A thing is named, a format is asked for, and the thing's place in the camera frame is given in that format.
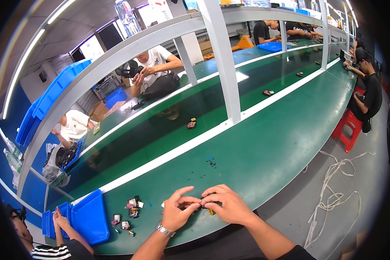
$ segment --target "orange pallet jack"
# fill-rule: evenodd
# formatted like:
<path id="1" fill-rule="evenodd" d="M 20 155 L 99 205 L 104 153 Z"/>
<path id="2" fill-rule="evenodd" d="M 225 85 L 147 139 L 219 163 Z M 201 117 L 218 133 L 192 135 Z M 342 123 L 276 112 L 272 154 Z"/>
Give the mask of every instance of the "orange pallet jack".
<path id="1" fill-rule="evenodd" d="M 238 50 L 238 49 L 248 49 L 248 48 L 251 48 L 251 47 L 254 47 L 254 45 L 253 45 L 253 43 L 250 40 L 250 36 L 249 35 L 244 35 L 241 38 L 241 40 L 238 42 L 238 44 L 231 48 L 231 51 L 235 51 L 235 50 Z M 214 57 L 214 54 L 211 53 L 211 54 L 205 55 L 203 58 L 204 58 L 204 60 L 209 60 L 209 59 L 211 59 L 213 57 Z"/>

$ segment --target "white strap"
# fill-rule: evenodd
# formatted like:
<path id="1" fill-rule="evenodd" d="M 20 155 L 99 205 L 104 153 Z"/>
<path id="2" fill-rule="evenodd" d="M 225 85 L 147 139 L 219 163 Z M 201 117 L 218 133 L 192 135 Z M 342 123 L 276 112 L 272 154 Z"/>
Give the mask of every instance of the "white strap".
<path id="1" fill-rule="evenodd" d="M 348 230 L 347 234 L 345 236 L 348 235 L 348 233 L 350 232 L 350 230 L 352 229 L 352 227 L 354 226 L 355 222 L 357 221 L 357 218 L 358 216 L 360 215 L 360 211 L 361 211 L 361 195 L 359 194 L 358 191 L 354 191 L 352 192 L 344 201 L 341 201 L 342 197 L 344 196 L 343 193 L 335 193 L 331 187 L 329 187 L 328 185 L 328 182 L 329 180 L 333 177 L 333 175 L 339 170 L 343 175 L 346 175 L 346 176 L 354 176 L 355 173 L 356 173 L 356 169 L 355 169 L 355 166 L 354 164 L 352 163 L 352 160 L 356 159 L 356 158 L 359 158 L 361 156 L 364 156 L 366 153 L 369 153 L 370 155 L 375 155 L 375 153 L 370 153 L 370 152 L 365 152 L 363 154 L 360 154 L 359 156 L 357 157 L 354 157 L 353 159 L 342 159 L 341 161 L 338 162 L 338 160 L 331 154 L 329 153 L 326 153 L 324 151 L 319 151 L 320 153 L 322 154 L 325 154 L 325 155 L 328 155 L 332 158 L 335 159 L 335 164 L 332 164 L 328 170 L 327 170 L 327 173 L 325 174 L 325 179 L 323 180 L 323 184 L 322 184 L 322 190 L 321 190 L 321 193 L 319 195 L 320 199 L 319 199 L 319 203 L 317 204 L 317 206 L 315 207 L 315 211 L 312 213 L 311 217 L 309 218 L 309 221 L 308 223 L 311 224 L 310 228 L 309 228 L 309 232 L 308 232 L 308 236 L 306 238 L 306 242 L 305 242 L 305 245 L 303 246 L 304 248 L 307 248 L 310 244 L 312 244 L 313 242 L 315 242 L 319 236 L 322 234 L 322 231 L 323 231 L 323 228 L 325 226 L 325 222 L 327 221 L 327 215 L 328 215 L 328 211 L 332 211 L 334 207 L 338 206 L 338 205 L 341 205 L 342 203 L 346 202 L 354 193 L 356 193 L 358 195 L 358 198 L 359 198 L 359 209 L 358 209 L 358 214 L 357 214 L 357 217 L 355 218 L 354 222 L 352 223 L 350 229 Z M 341 169 L 341 165 L 344 165 L 346 162 L 349 162 L 352 167 L 354 168 L 354 173 L 353 174 L 347 174 L 345 173 L 342 169 Z M 325 189 L 328 188 L 328 190 L 330 190 L 332 192 L 332 195 L 328 197 L 328 200 L 327 200 L 327 204 L 325 205 L 323 202 L 322 202 L 322 196 L 323 196 L 323 193 L 325 191 Z M 332 202 L 329 202 L 329 200 L 331 198 L 334 198 L 334 201 Z M 317 222 L 316 222 L 316 217 L 317 217 L 317 211 L 318 211 L 318 208 L 321 208 L 323 210 L 325 210 L 327 213 L 325 215 L 325 220 L 323 221 L 323 224 L 322 224 L 322 227 L 321 227 L 321 231 L 319 232 L 319 234 L 317 235 L 316 238 L 312 239 L 313 238 L 313 235 L 314 235 L 314 230 L 315 230 L 315 227 L 317 225 Z"/>

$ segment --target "concrete floor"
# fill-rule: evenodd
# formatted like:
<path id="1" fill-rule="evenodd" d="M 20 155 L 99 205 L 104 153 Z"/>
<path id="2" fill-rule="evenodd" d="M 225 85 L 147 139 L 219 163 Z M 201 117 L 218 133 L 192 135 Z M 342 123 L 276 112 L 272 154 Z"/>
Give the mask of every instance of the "concrete floor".
<path id="1" fill-rule="evenodd" d="M 360 215 L 353 224 L 359 209 L 358 195 L 355 193 L 344 204 L 335 207 L 328 213 L 324 230 L 317 241 L 311 244 L 307 251 L 319 260 L 336 260 L 340 251 L 355 244 L 356 234 L 368 230 L 375 218 L 375 213 L 381 203 L 383 193 L 389 178 L 386 123 L 388 115 L 387 95 L 383 91 L 383 103 L 380 111 L 372 119 L 373 130 L 367 134 L 360 133 L 357 143 L 350 153 L 344 152 L 344 145 L 339 139 L 329 138 L 321 150 L 341 159 L 352 159 L 367 151 L 369 154 L 353 160 L 356 168 L 354 176 L 335 174 L 329 181 L 329 186 L 336 193 L 343 193 L 345 200 L 351 193 L 358 191 L 361 195 Z M 306 173 L 299 174 L 277 195 L 257 209 L 258 215 L 270 225 L 289 237 L 293 242 L 303 246 L 308 235 L 310 224 L 307 223 L 315 207 L 319 203 L 323 179 L 335 160 L 318 153 L 309 163 Z M 341 169 L 353 174 L 351 164 L 341 166 Z M 326 204 L 331 192 L 327 189 L 323 195 Z M 317 212 L 317 226 L 314 238 L 320 231 L 326 211 Z M 250 257 L 264 257 L 245 228 L 236 228 L 230 234 L 215 235 L 213 241 L 201 247 L 180 253 L 168 254 L 166 259 L 214 259 L 239 260 Z"/>

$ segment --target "metal watch band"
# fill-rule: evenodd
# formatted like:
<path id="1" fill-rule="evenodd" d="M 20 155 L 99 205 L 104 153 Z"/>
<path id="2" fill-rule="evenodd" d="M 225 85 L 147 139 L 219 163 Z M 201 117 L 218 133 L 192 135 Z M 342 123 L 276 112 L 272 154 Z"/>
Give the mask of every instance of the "metal watch band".
<path id="1" fill-rule="evenodd" d="M 156 226 L 156 230 L 169 236 L 169 237 L 173 237 L 173 235 L 176 234 L 176 232 L 170 232 L 169 230 L 167 230 L 164 226 L 162 226 L 162 224 L 160 222 Z"/>

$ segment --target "white t-shirt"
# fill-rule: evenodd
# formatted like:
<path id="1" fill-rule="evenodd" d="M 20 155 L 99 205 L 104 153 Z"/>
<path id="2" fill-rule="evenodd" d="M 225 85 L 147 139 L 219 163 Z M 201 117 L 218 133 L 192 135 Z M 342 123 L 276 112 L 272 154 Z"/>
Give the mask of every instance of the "white t-shirt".
<path id="1" fill-rule="evenodd" d="M 67 124 L 61 125 L 61 136 L 68 142 L 77 142 L 88 132 L 90 117 L 78 110 L 69 110 L 66 115 Z"/>
<path id="2" fill-rule="evenodd" d="M 147 60 L 146 63 L 140 63 L 140 61 L 137 58 L 135 58 L 134 60 L 137 61 L 137 64 L 139 66 L 153 67 L 153 66 L 156 66 L 159 64 L 165 64 L 166 59 L 170 55 L 171 55 L 171 53 L 168 52 L 167 49 L 158 45 L 158 46 L 149 50 L 149 59 Z M 143 84 L 140 88 L 140 92 L 144 92 L 146 90 L 146 88 L 150 87 L 153 84 L 153 82 L 155 82 L 155 80 L 162 75 L 166 75 L 166 73 L 161 71 L 161 72 L 157 72 L 155 74 L 152 74 L 152 75 L 145 77 L 143 79 Z"/>

